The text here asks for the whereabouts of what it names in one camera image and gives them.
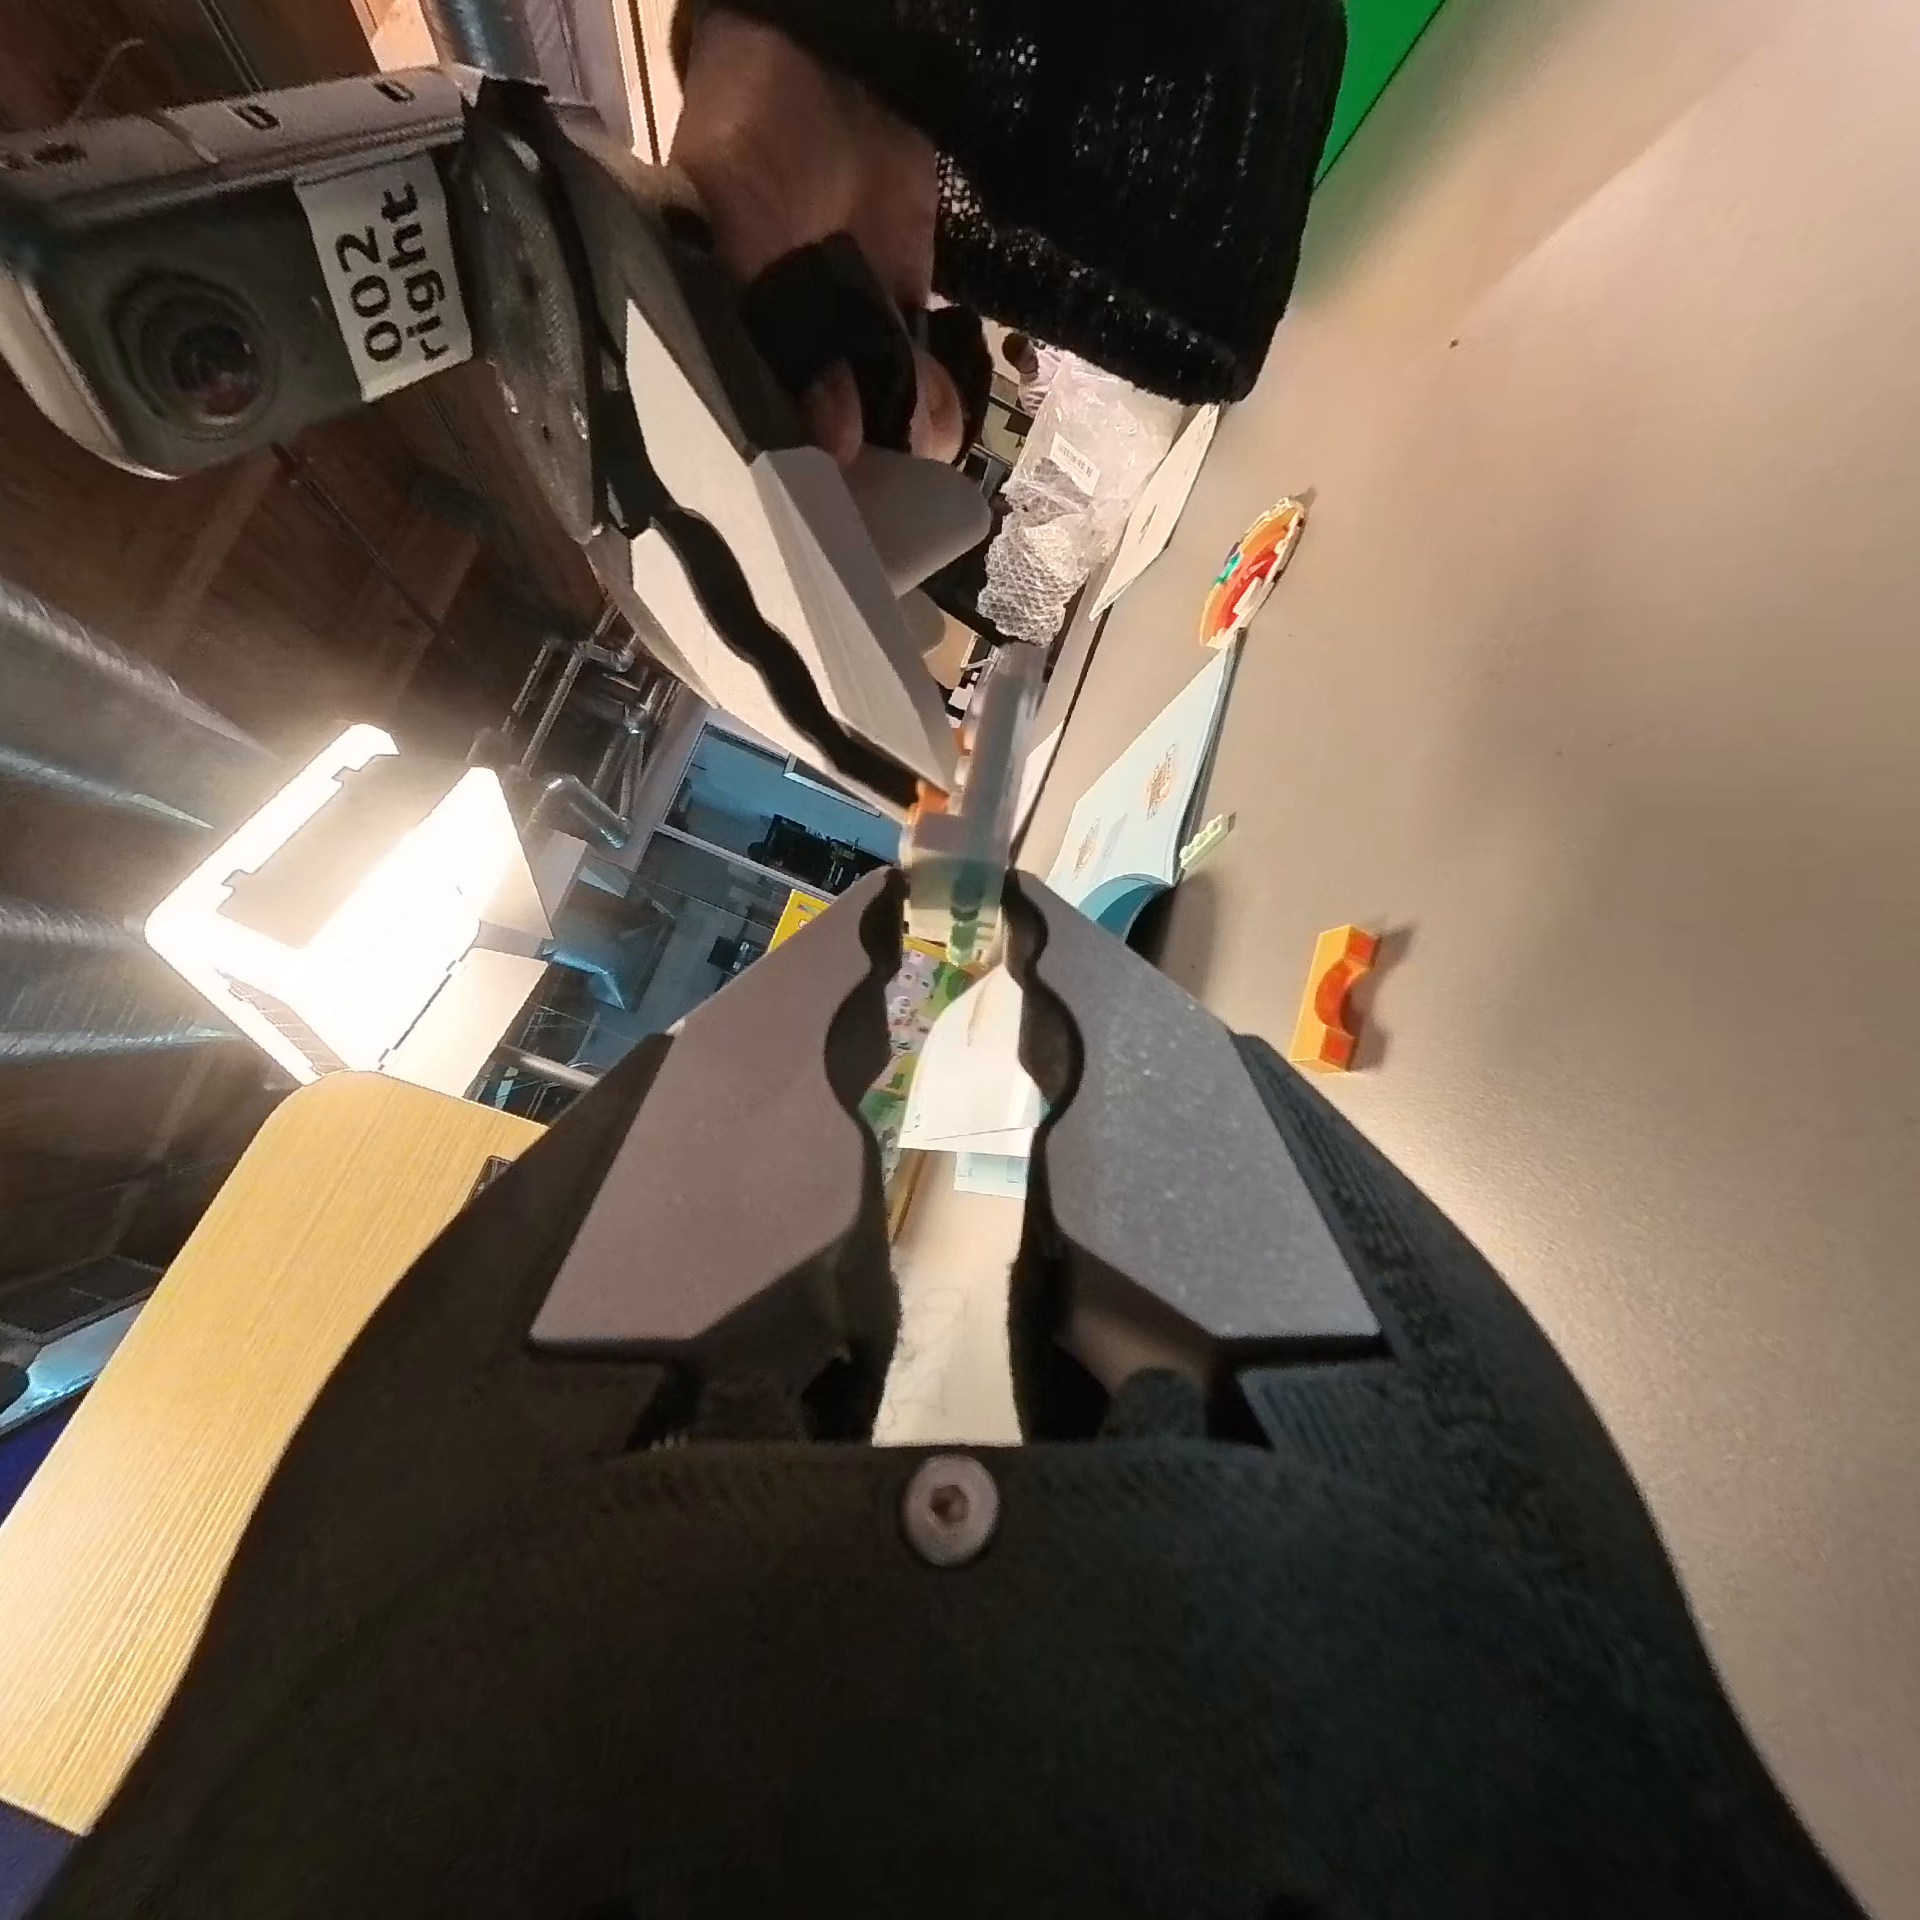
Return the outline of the white booklet with yellow print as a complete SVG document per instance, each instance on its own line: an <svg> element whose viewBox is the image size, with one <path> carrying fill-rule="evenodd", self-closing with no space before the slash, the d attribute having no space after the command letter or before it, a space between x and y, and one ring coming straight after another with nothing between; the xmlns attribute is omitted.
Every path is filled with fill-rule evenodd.
<svg viewBox="0 0 1920 1920"><path fill-rule="evenodd" d="M1169 550L1212 451L1222 417L1224 408L1219 404L1199 410L1146 480L1098 593L1089 602L1096 617L1108 614Z"/></svg>

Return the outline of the white and orange Lego assembly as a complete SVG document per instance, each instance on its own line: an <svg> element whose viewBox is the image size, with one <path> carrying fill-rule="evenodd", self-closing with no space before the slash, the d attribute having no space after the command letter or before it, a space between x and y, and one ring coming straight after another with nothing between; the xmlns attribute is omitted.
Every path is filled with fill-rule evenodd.
<svg viewBox="0 0 1920 1920"><path fill-rule="evenodd" d="M943 952L955 970L990 964L1000 939L1046 665L1047 655L1031 642L1000 649L959 735L954 814L903 834L903 935Z"/></svg>

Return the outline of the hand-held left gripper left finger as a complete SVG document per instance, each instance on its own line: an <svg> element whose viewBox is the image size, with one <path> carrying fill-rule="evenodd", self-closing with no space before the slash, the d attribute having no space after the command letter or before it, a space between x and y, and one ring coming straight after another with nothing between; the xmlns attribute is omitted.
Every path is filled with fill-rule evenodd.
<svg viewBox="0 0 1920 1920"><path fill-rule="evenodd" d="M900 1329L880 1145L906 878L878 870L682 1023L534 1327L668 1369L697 1422L756 1404L871 1434Z"/></svg>

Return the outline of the person's right forearm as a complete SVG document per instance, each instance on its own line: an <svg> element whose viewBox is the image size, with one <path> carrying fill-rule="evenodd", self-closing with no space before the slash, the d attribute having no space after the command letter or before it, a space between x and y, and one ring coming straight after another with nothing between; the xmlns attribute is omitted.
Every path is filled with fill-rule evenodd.
<svg viewBox="0 0 1920 1920"><path fill-rule="evenodd" d="M1340 2L682 6L753 24L936 159L932 288L1187 404L1254 392L1350 54Z"/></svg>

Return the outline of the plain white booklet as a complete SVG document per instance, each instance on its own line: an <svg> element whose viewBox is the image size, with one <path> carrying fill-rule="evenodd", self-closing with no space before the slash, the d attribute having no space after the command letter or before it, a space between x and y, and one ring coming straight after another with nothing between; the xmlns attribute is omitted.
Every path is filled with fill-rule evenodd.
<svg viewBox="0 0 1920 1920"><path fill-rule="evenodd" d="M1046 1099L1022 1068L1025 998L1000 964L932 1023L903 1106L900 1150L952 1156L961 1194L1025 1199Z"/></svg>

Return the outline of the green plastic bin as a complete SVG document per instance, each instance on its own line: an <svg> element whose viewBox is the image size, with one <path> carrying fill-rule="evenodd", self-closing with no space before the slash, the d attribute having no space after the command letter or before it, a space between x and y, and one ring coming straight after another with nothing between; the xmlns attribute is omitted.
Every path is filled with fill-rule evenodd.
<svg viewBox="0 0 1920 1920"><path fill-rule="evenodd" d="M1314 180L1329 178L1444 2L1345 2L1347 55Z"/></svg>

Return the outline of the yellow lego set box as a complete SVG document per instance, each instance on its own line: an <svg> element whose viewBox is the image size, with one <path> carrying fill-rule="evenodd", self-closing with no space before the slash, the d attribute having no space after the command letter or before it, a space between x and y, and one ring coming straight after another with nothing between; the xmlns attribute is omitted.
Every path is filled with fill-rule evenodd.
<svg viewBox="0 0 1920 1920"><path fill-rule="evenodd" d="M782 1236L819 1264L880 1273L890 1264L906 1106L932 1026L972 979L920 944L903 950L883 992L888 1057L859 1099L832 1080L819 970L790 979L769 1014L801 1018L755 1049L740 1111L756 1178L782 1212Z"/></svg>

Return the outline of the light blue instruction booklet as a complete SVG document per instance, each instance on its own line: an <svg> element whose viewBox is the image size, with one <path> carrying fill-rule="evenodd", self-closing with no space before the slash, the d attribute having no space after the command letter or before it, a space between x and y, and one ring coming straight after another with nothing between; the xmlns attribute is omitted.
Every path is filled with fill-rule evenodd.
<svg viewBox="0 0 1920 1920"><path fill-rule="evenodd" d="M1121 943L1179 886L1188 851L1212 830L1203 814L1241 646L1235 638L1216 649L1089 786L1043 876L1051 895Z"/></svg>

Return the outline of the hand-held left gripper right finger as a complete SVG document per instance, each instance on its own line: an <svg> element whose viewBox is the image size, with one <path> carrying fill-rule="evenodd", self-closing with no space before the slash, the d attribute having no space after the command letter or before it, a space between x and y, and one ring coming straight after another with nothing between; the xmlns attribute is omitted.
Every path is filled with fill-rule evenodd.
<svg viewBox="0 0 1920 1920"><path fill-rule="evenodd" d="M1008 1352L1020 1402L1138 1375L1372 1361L1385 1336L1235 1034L1046 883L1003 890L1017 1058L1040 1094Z"/></svg>

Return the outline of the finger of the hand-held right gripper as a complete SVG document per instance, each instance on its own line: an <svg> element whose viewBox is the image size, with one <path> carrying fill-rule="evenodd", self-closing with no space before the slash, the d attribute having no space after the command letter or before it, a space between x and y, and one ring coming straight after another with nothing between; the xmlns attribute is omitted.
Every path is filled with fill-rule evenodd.
<svg viewBox="0 0 1920 1920"><path fill-rule="evenodd" d="M790 638L751 572L697 513L659 513L631 542L631 588L705 698L790 747L878 814L903 818L922 790L922 706L888 649L839 623Z"/></svg>
<svg viewBox="0 0 1920 1920"><path fill-rule="evenodd" d="M843 628L871 633L920 703L920 780L948 786L955 747L945 696L923 665L880 550L843 471L804 440L790 396L729 303L720 303L706 327L674 287L649 295L630 290L622 307L619 361L640 435L643 504L636 536L617 542L617 604L639 617L643 642L705 698L636 600L630 570L631 544L654 514L697 513L729 542L751 572L760 609L790 638L801 636L802 623L826 636L831 593L846 596Z"/></svg>

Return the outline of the round orange white lego build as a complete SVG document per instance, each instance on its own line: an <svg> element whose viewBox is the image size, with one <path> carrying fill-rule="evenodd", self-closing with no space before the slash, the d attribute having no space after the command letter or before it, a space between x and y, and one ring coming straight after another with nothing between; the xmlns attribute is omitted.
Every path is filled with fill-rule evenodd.
<svg viewBox="0 0 1920 1920"><path fill-rule="evenodd" d="M1282 496L1239 536L1208 590L1199 642L1216 651L1246 633L1286 574L1308 526L1311 500Z"/></svg>

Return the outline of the person's right hand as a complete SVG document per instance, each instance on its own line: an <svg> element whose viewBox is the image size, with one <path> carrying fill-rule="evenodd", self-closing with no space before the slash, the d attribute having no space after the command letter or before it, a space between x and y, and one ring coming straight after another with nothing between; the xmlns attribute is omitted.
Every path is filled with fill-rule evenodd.
<svg viewBox="0 0 1920 1920"><path fill-rule="evenodd" d="M959 464L972 376L926 338L945 307L945 139L969 104L952 6L678 6L671 167L738 284L851 241L914 343L906 449Z"/></svg>

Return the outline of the bubble wrap bag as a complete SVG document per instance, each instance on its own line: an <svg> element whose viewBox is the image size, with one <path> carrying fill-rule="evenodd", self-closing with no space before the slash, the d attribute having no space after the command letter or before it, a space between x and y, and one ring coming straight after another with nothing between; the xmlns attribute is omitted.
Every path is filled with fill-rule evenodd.
<svg viewBox="0 0 1920 1920"><path fill-rule="evenodd" d="M1064 356L1002 488L979 614L1003 641L1051 642L1126 534L1184 423L1177 401Z"/></svg>

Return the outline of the white studio light panel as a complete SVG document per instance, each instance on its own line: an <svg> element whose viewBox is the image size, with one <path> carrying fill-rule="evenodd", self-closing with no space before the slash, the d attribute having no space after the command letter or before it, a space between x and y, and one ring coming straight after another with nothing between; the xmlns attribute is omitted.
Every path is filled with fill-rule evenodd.
<svg viewBox="0 0 1920 1920"><path fill-rule="evenodd" d="M147 944L300 1087L464 1098L545 979L552 916L497 774L350 727L155 903Z"/></svg>

